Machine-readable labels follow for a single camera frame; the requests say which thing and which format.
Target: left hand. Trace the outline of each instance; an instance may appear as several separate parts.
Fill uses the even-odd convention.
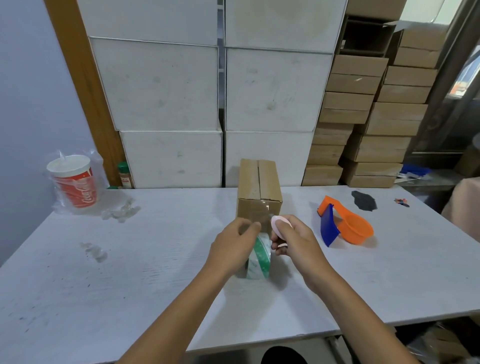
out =
[[[240,235],[239,229],[243,225],[250,227]],[[252,224],[246,218],[233,220],[216,236],[205,266],[212,267],[230,278],[248,260],[261,228],[259,222]]]

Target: table surface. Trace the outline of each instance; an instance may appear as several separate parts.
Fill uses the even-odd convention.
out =
[[[285,187],[282,213],[313,228],[332,266],[386,323],[480,309],[479,243],[400,187],[358,190],[378,209],[359,210],[347,186]],[[5,363],[117,360],[200,270],[210,243],[234,218],[237,189],[108,193],[127,193],[142,209],[123,224],[52,213],[0,268]],[[316,213],[326,194],[366,218],[375,236],[362,246],[337,239],[327,248]],[[80,243],[99,245],[107,259],[97,263]],[[270,276],[231,278],[189,350],[338,332],[288,257],[272,258]]]

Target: tape roll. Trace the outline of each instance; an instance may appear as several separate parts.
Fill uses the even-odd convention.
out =
[[[272,241],[267,233],[257,235],[247,262],[247,279],[268,278],[270,273],[270,249]]]

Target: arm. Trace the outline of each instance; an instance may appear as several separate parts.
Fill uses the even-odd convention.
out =
[[[312,230],[292,215],[286,217],[292,227],[277,221],[287,247],[278,248],[279,238],[272,233],[272,249],[288,255],[302,274],[307,286],[316,293],[340,326],[355,354],[363,364],[418,364],[362,298],[332,268]]]
[[[249,224],[242,235],[239,228]],[[237,218],[219,233],[197,276],[127,350],[118,364],[178,363],[215,297],[248,259],[260,223]]]

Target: white cardboard box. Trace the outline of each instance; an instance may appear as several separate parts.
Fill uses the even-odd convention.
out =
[[[242,158],[273,160],[280,186],[300,186],[312,138],[313,132],[227,132],[224,172],[226,187],[238,186]]]
[[[227,47],[333,53],[346,0],[225,0]]]
[[[78,0],[89,36],[216,46],[216,0]]]
[[[117,130],[217,130],[217,48],[91,41]]]
[[[222,132],[121,132],[136,188],[221,187]]]
[[[227,50],[228,131],[311,132],[332,55]]]

